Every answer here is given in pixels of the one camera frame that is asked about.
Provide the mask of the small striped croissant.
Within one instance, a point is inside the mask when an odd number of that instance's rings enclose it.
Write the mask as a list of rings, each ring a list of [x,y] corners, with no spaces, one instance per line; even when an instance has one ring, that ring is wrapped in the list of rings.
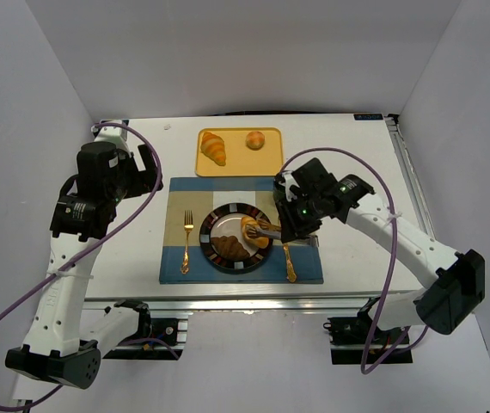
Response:
[[[244,240],[258,249],[266,249],[270,244],[270,239],[268,237],[263,237],[260,234],[260,224],[249,216],[244,216],[241,218],[241,228],[242,236]]]

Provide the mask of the brown chocolate croissant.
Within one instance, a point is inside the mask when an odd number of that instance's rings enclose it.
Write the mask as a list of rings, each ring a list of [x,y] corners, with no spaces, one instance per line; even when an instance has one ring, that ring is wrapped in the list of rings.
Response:
[[[236,236],[212,237],[211,245],[222,258],[227,260],[240,262],[250,257]]]

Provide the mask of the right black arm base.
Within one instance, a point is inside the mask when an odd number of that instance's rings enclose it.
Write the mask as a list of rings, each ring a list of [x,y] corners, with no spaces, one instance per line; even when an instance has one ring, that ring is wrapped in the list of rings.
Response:
[[[331,362],[335,366],[359,366],[362,360],[365,341],[369,328],[360,322],[357,317],[330,317],[323,329],[328,333],[330,340]],[[374,364],[383,354],[391,348],[402,333],[401,329],[389,331],[376,330],[366,356],[366,366]],[[386,357],[383,364],[411,364],[412,351],[407,350],[409,336],[396,346],[394,351]]]

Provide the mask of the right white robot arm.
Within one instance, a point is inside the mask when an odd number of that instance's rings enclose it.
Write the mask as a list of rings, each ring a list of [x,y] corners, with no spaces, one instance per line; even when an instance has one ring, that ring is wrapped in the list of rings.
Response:
[[[362,232],[406,267],[421,288],[380,295],[358,313],[376,332],[425,325],[451,334],[485,297],[485,260],[460,253],[390,210],[374,188],[355,175],[337,180],[314,157],[274,179],[274,202],[284,243],[317,231],[329,217]]]

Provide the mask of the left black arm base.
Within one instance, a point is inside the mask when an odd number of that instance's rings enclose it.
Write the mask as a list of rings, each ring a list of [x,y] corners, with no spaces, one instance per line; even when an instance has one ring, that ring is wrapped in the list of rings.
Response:
[[[187,320],[175,317],[153,318],[148,338],[128,344],[127,338],[104,359],[123,361],[176,361],[187,340]]]

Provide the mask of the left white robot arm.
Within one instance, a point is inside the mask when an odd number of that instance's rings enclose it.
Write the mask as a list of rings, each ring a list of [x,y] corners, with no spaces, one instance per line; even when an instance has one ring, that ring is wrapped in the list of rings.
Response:
[[[77,153],[77,173],[61,187],[52,216],[48,282],[23,344],[6,355],[7,368],[30,379],[87,389],[103,357],[126,340],[150,335],[150,309],[133,299],[109,306],[102,320],[80,328],[100,241],[117,205],[162,187],[150,148],[138,150],[142,170],[125,145],[93,142]]]

